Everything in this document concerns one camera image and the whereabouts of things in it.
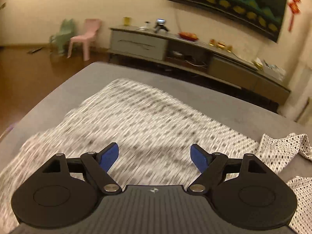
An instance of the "cabinet drawer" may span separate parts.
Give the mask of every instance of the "cabinet drawer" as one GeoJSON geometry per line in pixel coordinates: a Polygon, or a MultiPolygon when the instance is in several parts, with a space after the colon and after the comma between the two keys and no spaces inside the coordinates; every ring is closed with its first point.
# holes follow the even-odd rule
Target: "cabinet drawer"
{"type": "Polygon", "coordinates": [[[264,78],[259,78],[254,92],[280,105],[284,105],[290,95],[290,91],[264,78]]]}
{"type": "Polygon", "coordinates": [[[258,80],[255,74],[243,66],[218,56],[212,57],[207,73],[248,90],[253,90],[258,80]]]}
{"type": "Polygon", "coordinates": [[[127,54],[163,60],[167,40],[142,34],[113,31],[110,48],[127,54]]]}

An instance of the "white wall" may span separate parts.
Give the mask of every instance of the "white wall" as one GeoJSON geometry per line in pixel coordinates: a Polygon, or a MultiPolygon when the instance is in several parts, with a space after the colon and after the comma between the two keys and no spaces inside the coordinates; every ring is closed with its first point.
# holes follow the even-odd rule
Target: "white wall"
{"type": "Polygon", "coordinates": [[[99,35],[102,47],[109,46],[110,26],[120,25],[124,16],[133,18],[134,25],[156,18],[167,19],[168,28],[177,33],[174,6],[183,31],[194,32],[203,42],[222,40],[241,51],[248,47],[252,55],[259,53],[269,63],[291,71],[296,63],[308,27],[312,0],[302,0],[301,14],[294,21],[292,33],[287,31],[291,13],[286,8],[283,28],[278,43],[252,30],[213,13],[175,4],[167,0],[0,0],[7,7],[0,11],[0,42],[46,43],[57,32],[64,18],[74,18],[82,32],[85,18],[100,18],[103,27],[99,35]]]}

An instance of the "small object on floor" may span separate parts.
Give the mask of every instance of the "small object on floor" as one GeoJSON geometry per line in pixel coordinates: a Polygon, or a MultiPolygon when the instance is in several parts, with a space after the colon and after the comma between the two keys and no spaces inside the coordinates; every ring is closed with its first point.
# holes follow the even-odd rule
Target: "small object on floor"
{"type": "Polygon", "coordinates": [[[39,47],[39,48],[37,48],[37,49],[30,50],[30,51],[28,51],[27,53],[28,53],[28,54],[34,54],[34,53],[40,51],[42,48],[43,48],[43,47],[39,47]]]}
{"type": "Polygon", "coordinates": [[[11,130],[15,127],[15,125],[17,124],[17,122],[13,123],[12,125],[10,125],[9,127],[7,127],[6,130],[4,130],[4,132],[0,135],[0,141],[2,138],[4,138],[8,133],[11,132],[11,130]]]}
{"type": "Polygon", "coordinates": [[[7,3],[2,4],[2,5],[0,6],[0,10],[4,9],[6,5],[7,5],[7,3]]]}

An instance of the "child chair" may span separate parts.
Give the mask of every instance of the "child chair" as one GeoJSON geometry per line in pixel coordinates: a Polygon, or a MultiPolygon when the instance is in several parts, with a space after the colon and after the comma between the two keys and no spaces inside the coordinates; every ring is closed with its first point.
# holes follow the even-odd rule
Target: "child chair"
{"type": "Polygon", "coordinates": [[[50,48],[52,43],[55,43],[57,45],[58,53],[59,55],[64,54],[64,45],[71,39],[71,37],[75,36],[75,24],[74,20],[66,20],[64,19],[61,26],[60,31],[51,36],[49,43],[50,48]]]}
{"type": "Polygon", "coordinates": [[[73,44],[83,43],[83,57],[84,60],[87,61],[90,59],[90,43],[96,40],[96,34],[98,29],[101,26],[100,19],[86,19],[85,20],[85,30],[86,33],[84,35],[79,35],[71,38],[71,42],[68,48],[68,57],[71,56],[71,51],[73,49],[73,44]]]}

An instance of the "cable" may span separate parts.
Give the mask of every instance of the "cable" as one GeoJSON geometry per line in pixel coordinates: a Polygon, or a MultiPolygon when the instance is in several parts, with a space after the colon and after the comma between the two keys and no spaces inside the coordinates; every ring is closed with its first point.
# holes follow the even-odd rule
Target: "cable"
{"type": "Polygon", "coordinates": [[[192,66],[195,66],[195,67],[201,67],[201,68],[206,68],[207,67],[206,63],[204,63],[203,61],[202,61],[202,63],[204,63],[205,65],[195,65],[194,63],[191,63],[190,61],[187,61],[187,60],[184,60],[184,61],[186,63],[192,65],[192,66]]]}
{"type": "Polygon", "coordinates": [[[176,19],[177,28],[179,29],[179,33],[180,33],[180,32],[182,32],[182,30],[181,30],[181,25],[180,25],[179,18],[177,16],[177,8],[175,7],[175,5],[174,5],[174,16],[175,16],[175,19],[176,19]]]}
{"type": "Polygon", "coordinates": [[[248,62],[248,63],[251,63],[252,64],[252,62],[250,62],[250,61],[247,61],[247,60],[245,60],[245,59],[243,59],[243,58],[241,58],[241,57],[239,57],[238,55],[236,55],[234,52],[232,52],[232,54],[234,54],[238,59],[241,59],[241,60],[243,60],[243,61],[246,61],[246,62],[248,62]]]}

